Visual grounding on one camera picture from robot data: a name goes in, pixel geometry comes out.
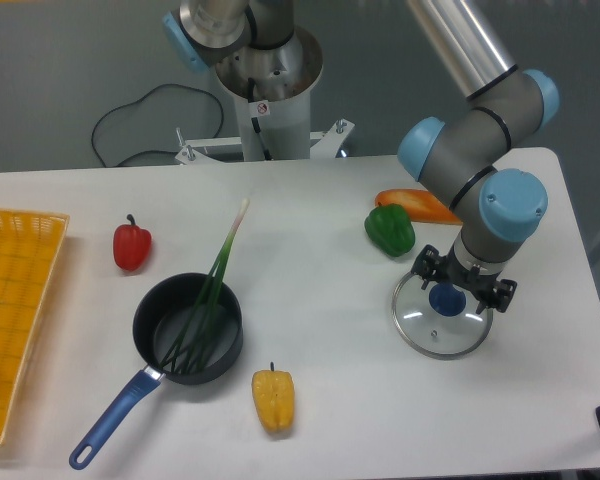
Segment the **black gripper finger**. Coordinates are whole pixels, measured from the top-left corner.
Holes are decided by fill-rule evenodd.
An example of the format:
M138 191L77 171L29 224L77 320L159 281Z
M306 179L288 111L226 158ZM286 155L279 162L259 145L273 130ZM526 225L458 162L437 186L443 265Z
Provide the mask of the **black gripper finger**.
M484 310L496 310L505 313L516 289L517 282L510 279L496 279L481 285L474 292L474 297L478 301L476 313L480 315Z
M412 273L421 280L421 290L426 290L431 282L439 283L443 279L443 257L432 245L427 244L416 256Z

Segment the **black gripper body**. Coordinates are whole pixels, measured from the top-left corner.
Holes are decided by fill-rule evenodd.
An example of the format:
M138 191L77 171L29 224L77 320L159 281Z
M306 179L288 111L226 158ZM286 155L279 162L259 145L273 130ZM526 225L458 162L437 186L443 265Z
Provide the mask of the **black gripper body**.
M475 266L466 269L453 253L449 253L441 260L438 281L451 283L470 292L474 297L479 297L494 290L498 275L482 275Z

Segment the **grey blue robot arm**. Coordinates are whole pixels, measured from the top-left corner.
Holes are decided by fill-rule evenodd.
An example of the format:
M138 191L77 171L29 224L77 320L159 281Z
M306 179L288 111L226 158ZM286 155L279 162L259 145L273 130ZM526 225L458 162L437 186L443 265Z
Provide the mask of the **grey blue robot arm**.
M473 2L413 1L410 9L470 104L452 124L421 120L399 145L403 168L462 224L448 254L426 247L413 271L502 312L516 290L502 270L537 229L548 199L535 176L495 164L555 116L559 93L543 72L517 67ZM309 156L309 93L322 56L295 24L291 2L185 1L162 24L182 61L195 72L214 70L233 95L246 160Z

